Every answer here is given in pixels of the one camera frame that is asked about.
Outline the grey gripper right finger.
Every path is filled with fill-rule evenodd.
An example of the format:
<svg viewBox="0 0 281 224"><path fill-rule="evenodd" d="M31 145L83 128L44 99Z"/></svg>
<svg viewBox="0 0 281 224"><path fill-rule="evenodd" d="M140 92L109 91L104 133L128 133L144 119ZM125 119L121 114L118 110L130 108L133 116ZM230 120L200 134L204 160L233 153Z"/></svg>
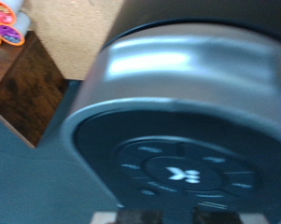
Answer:
<svg viewBox="0 0 281 224"><path fill-rule="evenodd" d="M197 211L192 224L270 224L262 214L239 214Z"/></svg>

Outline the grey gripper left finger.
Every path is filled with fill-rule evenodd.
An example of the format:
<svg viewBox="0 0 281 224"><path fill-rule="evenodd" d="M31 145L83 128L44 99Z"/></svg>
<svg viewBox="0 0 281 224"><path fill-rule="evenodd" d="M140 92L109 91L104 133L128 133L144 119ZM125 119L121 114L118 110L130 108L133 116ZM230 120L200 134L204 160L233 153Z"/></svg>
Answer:
<svg viewBox="0 0 281 224"><path fill-rule="evenodd" d="M120 210L118 212L96 212L90 224L162 224L162 211Z"/></svg>

